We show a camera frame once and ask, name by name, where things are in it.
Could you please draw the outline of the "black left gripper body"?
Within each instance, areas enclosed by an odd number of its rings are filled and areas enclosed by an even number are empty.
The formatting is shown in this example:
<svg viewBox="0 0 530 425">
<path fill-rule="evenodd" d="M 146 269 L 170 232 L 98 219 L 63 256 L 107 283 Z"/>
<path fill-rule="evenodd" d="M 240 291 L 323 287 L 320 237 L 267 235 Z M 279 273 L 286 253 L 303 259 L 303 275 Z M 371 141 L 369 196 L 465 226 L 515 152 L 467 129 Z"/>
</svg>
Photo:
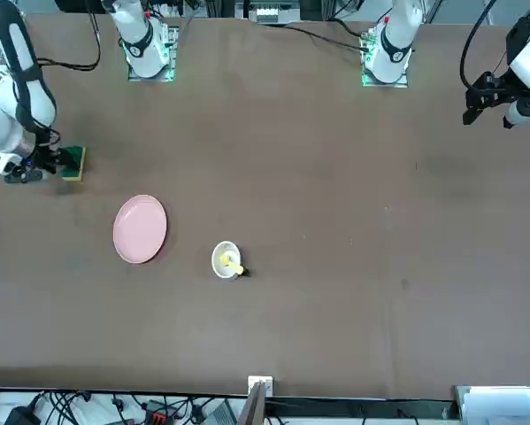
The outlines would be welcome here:
<svg viewBox="0 0 530 425">
<path fill-rule="evenodd" d="M 484 72 L 476 81 L 476 97 L 480 101 L 512 100 L 512 71 L 499 76 L 493 72 Z"/>
</svg>

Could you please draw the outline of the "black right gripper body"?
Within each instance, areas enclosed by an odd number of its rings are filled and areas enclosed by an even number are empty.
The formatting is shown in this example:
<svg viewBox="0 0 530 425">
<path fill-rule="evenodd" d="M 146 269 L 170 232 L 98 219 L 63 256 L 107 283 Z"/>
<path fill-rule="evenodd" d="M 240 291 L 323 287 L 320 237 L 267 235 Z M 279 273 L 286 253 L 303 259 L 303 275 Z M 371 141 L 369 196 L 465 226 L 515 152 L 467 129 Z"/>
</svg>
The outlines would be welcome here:
<svg viewBox="0 0 530 425">
<path fill-rule="evenodd" d="M 33 151 L 34 168 L 46 173 L 55 173 L 58 169 L 60 134 L 55 129 L 44 129 L 35 135 Z"/>
</svg>

